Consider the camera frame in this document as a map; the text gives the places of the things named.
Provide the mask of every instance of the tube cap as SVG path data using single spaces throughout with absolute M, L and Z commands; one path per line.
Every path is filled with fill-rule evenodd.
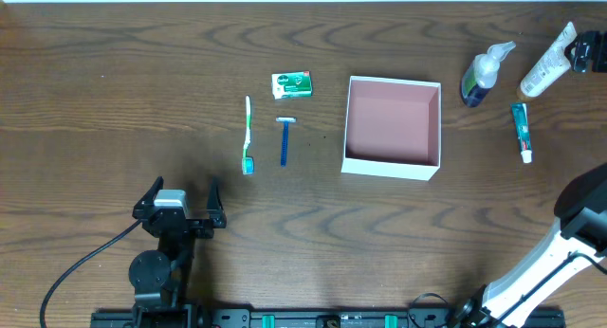
M 523 157 L 523 163 L 531 163 L 533 161 L 531 151 L 522 151 L 521 156 Z

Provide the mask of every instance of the wooden table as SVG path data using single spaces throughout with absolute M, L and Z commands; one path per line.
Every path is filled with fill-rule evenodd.
M 597 4 L 9 5 L 0 32 L 0 326 L 33 327 L 52 283 L 128 227 L 158 175 L 204 209 L 221 180 L 229 225 L 200 245 L 190 295 L 256 308 L 456 303 L 547 232 L 575 176 L 605 162 L 607 76 L 569 73 L 528 104 L 524 165 L 509 105 L 567 21 Z M 476 109 L 458 96 L 476 54 L 514 40 Z M 310 99 L 274 101 L 270 74 L 312 71 Z M 341 174 L 351 75 L 441 82 L 442 166 L 430 182 Z M 241 173 L 253 97 L 253 176 Z M 282 126 L 294 116 L 288 165 Z M 129 308 L 138 228 L 70 276 L 49 327 Z M 604 325 L 607 278 L 581 272 L 548 301 Z

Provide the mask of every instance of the white box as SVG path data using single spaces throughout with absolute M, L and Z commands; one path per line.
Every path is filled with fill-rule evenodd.
M 342 173 L 428 181 L 440 168 L 439 82 L 350 77 Z

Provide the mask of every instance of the bottle label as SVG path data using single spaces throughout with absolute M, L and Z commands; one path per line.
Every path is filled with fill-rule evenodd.
M 476 86 L 476 78 L 474 78 L 474 64 L 471 64 L 462 79 L 462 97 L 469 96 L 474 86 Z

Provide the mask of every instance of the black cable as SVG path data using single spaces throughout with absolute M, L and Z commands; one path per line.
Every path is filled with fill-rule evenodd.
M 544 277 L 540 282 L 538 282 L 528 293 L 523 295 L 520 300 L 518 300 L 516 303 L 514 303 L 514 305 L 512 305 L 508 310 L 506 310 L 498 319 L 493 321 L 489 325 L 489 327 L 495 328 L 495 327 L 499 326 L 500 323 L 502 323 L 502 321 L 504 321 L 504 319 L 506 319 L 510 314 L 512 314 L 518 307 L 520 307 L 525 301 L 527 301 L 531 296 L 533 296 L 533 294 L 535 294 L 538 290 L 540 290 L 540 288 L 542 288 L 556 274 L 561 272 L 561 270 L 563 270 L 566 266 L 568 266 L 571 262 L 573 262 L 578 257 L 581 257 L 581 258 L 587 260 L 598 271 L 602 272 L 604 275 L 607 275 L 607 268 L 605 268 L 602 265 L 600 265 L 599 263 L 595 262 L 595 260 L 593 260 L 592 258 L 590 258 L 587 255 L 580 253 L 580 252 L 571 253 L 571 254 L 569 254 L 569 256 L 567 256 L 567 258 L 564 261 L 562 261 L 561 264 L 559 264 L 559 266 L 557 266 L 546 277 Z
M 447 302 L 447 300 L 443 299 L 442 297 L 440 297 L 437 294 L 434 293 L 424 293 L 421 294 L 419 296 L 417 296 L 417 298 L 411 302 L 411 304 L 409 305 L 409 310 L 407 311 L 407 317 L 409 318 L 409 320 L 411 321 L 411 323 L 417 327 L 417 328 L 422 328 L 419 324 L 417 324 L 417 322 L 415 321 L 415 318 L 411 316 L 411 309 L 415 306 L 415 304 L 417 303 L 417 301 L 419 300 L 423 300 L 426 299 L 428 297 L 434 297 L 437 299 L 440 299 L 441 301 L 443 301 L 447 307 L 447 310 L 449 310 L 449 303 Z M 435 324 L 434 327 L 436 328 L 443 328 L 443 327 L 447 327 L 447 322 L 449 321 L 449 313 L 447 313 L 447 315 L 445 316 L 445 322 L 443 324 Z
M 50 301 L 50 297 L 53 296 L 53 293 L 55 292 L 55 290 L 57 290 L 57 287 L 59 287 L 59 284 L 61 284 L 61 282 L 63 282 L 65 280 L 65 278 L 67 278 L 67 276 L 69 276 L 69 274 L 74 272 L 74 270 L 76 270 L 80 265 L 84 264 L 84 262 L 88 261 L 89 259 L 95 257 L 96 255 L 98 255 L 100 252 L 104 251 L 108 247 L 112 246 L 115 242 L 124 238 L 125 235 L 129 234 L 129 232 L 132 231 L 133 229 L 135 229 L 139 224 L 141 224 L 141 220 L 137 220 L 133 225 L 131 225 L 129 228 L 127 228 L 123 233 L 117 235 L 111 241 L 105 243 L 104 245 L 102 245 L 98 249 L 96 249 L 95 251 L 84 256 L 84 258 L 77 261 L 74 265 L 72 265 L 70 268 L 68 268 L 66 270 L 66 272 L 64 272 L 63 275 L 61 275 L 61 277 L 53 284 L 53 286 L 51 286 L 50 289 L 48 289 L 45 299 L 42 301 L 42 305 L 40 306 L 40 326 L 42 328 L 46 328 L 46 321 L 45 321 L 46 306 L 48 305 L 48 302 Z

